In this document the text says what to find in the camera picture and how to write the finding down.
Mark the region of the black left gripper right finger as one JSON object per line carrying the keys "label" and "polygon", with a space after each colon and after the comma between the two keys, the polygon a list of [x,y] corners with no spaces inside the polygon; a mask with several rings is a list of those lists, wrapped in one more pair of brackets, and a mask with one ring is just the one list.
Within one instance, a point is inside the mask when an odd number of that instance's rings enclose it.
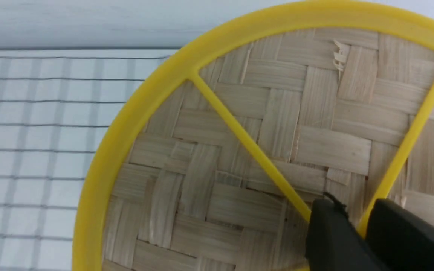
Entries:
{"label": "black left gripper right finger", "polygon": [[375,202],[365,241],[391,271],[434,271],[434,226],[389,199]]}

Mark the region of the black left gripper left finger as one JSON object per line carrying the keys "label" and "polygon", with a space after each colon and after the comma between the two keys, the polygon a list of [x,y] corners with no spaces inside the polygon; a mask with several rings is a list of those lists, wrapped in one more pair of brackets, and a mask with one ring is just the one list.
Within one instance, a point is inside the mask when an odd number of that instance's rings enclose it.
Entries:
{"label": "black left gripper left finger", "polygon": [[312,203],[305,257],[311,271],[388,271],[330,193]]}

